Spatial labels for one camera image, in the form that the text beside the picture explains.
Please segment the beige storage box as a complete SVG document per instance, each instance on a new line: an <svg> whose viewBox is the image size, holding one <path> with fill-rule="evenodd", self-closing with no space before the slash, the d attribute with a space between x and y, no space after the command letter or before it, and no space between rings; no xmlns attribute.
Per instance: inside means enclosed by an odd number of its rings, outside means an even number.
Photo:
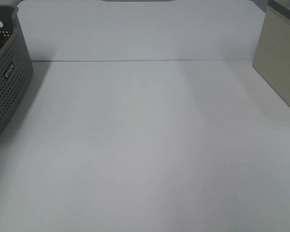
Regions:
<svg viewBox="0 0 290 232"><path fill-rule="evenodd" d="M290 0L268 1L253 67L290 107Z"/></svg>

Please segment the grey perforated plastic basket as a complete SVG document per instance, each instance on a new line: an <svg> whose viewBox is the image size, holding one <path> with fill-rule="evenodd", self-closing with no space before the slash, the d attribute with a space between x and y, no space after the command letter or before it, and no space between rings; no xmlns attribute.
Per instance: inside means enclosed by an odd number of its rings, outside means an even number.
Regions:
<svg viewBox="0 0 290 232"><path fill-rule="evenodd" d="M0 135L19 107L33 76L17 12L16 6L0 5Z"/></svg>

